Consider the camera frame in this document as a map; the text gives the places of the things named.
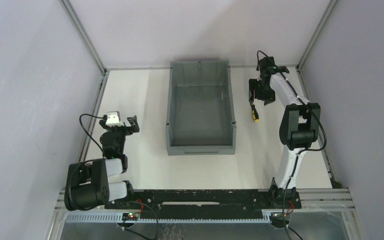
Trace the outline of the black yellow handled screwdriver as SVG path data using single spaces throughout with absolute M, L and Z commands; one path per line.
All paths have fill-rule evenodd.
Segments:
M 256 109 L 256 106 L 254 104 L 251 104 L 251 115 L 252 115 L 252 119 L 254 122 L 258 122 L 259 121 L 259 114 L 258 114 L 258 111 Z

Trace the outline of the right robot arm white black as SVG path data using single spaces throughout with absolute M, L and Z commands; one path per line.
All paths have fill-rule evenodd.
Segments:
M 280 99 L 284 113 L 279 127 L 279 139 L 283 144 L 279 169 L 268 191 L 272 205 L 279 206 L 298 197 L 296 175 L 302 159 L 319 136 L 321 107 L 301 97 L 285 76 L 285 66 L 260 66 L 259 78 L 248 81 L 248 101 L 252 119 L 257 122 L 259 114 L 254 101 L 265 105 Z

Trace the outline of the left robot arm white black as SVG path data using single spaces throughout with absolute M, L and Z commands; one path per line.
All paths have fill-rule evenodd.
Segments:
M 99 118 L 99 124 L 105 129 L 97 143 L 102 158 L 69 165 L 64 193 L 67 210 L 88 211 L 115 200 L 133 200 L 134 189 L 128 180 L 109 180 L 111 176 L 127 172 L 126 137 L 140 131 L 137 116 L 128 117 L 127 121 L 129 126 L 120 121 L 116 113 Z

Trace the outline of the grey plastic storage bin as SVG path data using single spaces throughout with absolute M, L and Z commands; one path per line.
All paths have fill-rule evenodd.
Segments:
M 170 156 L 234 155 L 237 122 L 228 60 L 173 61 L 165 123 Z

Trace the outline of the left controller board with leds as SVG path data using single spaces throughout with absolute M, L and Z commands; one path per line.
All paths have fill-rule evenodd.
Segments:
M 137 221 L 140 217 L 139 212 L 124 212 L 121 217 L 122 222 Z

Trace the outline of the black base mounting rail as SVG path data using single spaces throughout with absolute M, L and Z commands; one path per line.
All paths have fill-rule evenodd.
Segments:
M 113 200 L 104 206 L 109 210 L 140 210 L 140 215 L 155 218 L 256 218 L 264 211 L 289 214 L 301 209 L 301 197 L 271 204 L 269 189 L 205 190 L 135 190 L 131 201 Z

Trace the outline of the right aluminium frame post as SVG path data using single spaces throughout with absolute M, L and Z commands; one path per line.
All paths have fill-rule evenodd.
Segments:
M 301 71 L 301 69 L 305 65 L 312 49 L 314 48 L 315 44 L 317 43 L 320 35 L 322 34 L 322 31 L 324 30 L 326 24 L 328 23 L 333 11 L 335 10 L 335 8 L 339 2 L 340 2 L 339 0 L 330 0 L 328 2 L 328 5 L 325 8 L 325 10 L 321 16 L 321 19 L 319 20 L 313 34 L 310 37 L 310 40 L 309 40 L 307 46 L 304 49 L 302 56 L 300 57 L 300 59 L 298 61 L 298 64 L 296 65 L 296 68 L 299 71 Z

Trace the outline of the aluminium frame post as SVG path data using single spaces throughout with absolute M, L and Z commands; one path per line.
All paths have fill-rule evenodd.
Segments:
M 298 64 L 296 65 L 296 68 L 299 71 L 301 71 L 301 69 L 305 65 L 312 49 L 314 48 L 315 44 L 317 43 L 320 35 L 322 34 L 322 31 L 324 30 L 326 24 L 328 23 L 333 11 L 335 10 L 335 8 L 339 2 L 340 2 L 339 0 L 330 0 L 328 2 L 328 5 L 325 8 L 325 10 L 321 16 L 321 19 L 319 20 L 313 34 L 310 37 L 310 40 L 309 40 L 307 46 L 304 49 L 302 56 L 300 57 L 300 59 L 298 61 Z
M 80 20 L 74 6 L 72 5 L 70 0 L 59 0 L 62 8 L 64 9 L 65 13 L 67 14 L 71 24 L 73 25 L 75 31 L 77 32 L 81 42 L 85 46 L 88 54 L 90 55 L 92 61 L 95 63 L 98 70 L 101 72 L 101 74 L 105 74 L 107 72 L 106 67 L 104 66 L 104 63 L 102 59 L 100 58 L 91 38 L 89 37 L 84 25 L 82 24 L 82 21 Z

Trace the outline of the left aluminium frame post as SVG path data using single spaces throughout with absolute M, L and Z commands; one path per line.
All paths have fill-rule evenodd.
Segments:
M 84 25 L 82 24 L 82 21 L 80 20 L 74 6 L 72 5 L 70 0 L 59 0 L 62 8 L 64 9 L 65 13 L 67 14 L 71 24 L 73 25 L 75 31 L 77 32 L 81 42 L 85 46 L 88 54 L 90 55 L 92 61 L 95 63 L 98 70 L 101 72 L 101 74 L 105 74 L 107 72 L 106 67 L 104 66 L 104 63 L 102 59 L 100 58 L 91 38 L 89 37 Z

